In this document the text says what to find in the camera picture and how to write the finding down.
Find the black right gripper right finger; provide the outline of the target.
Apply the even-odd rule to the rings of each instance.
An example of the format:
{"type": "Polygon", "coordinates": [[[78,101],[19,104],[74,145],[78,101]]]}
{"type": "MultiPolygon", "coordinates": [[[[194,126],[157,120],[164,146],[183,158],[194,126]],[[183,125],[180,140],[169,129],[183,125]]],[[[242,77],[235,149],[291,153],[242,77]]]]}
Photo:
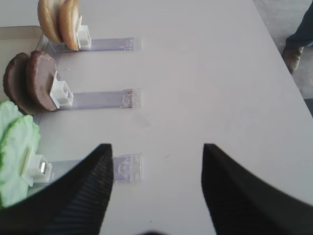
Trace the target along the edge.
{"type": "Polygon", "coordinates": [[[313,208],[205,144],[201,187],[218,235],[311,235],[313,208]]]}

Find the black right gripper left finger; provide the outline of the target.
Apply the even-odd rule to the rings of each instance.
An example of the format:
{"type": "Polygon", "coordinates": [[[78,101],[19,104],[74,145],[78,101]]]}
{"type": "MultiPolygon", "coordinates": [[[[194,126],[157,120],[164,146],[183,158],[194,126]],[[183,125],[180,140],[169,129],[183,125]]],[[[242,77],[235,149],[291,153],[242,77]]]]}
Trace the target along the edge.
{"type": "Polygon", "coordinates": [[[2,235],[98,235],[113,186],[112,146],[100,144],[72,170],[0,211],[2,235]]]}

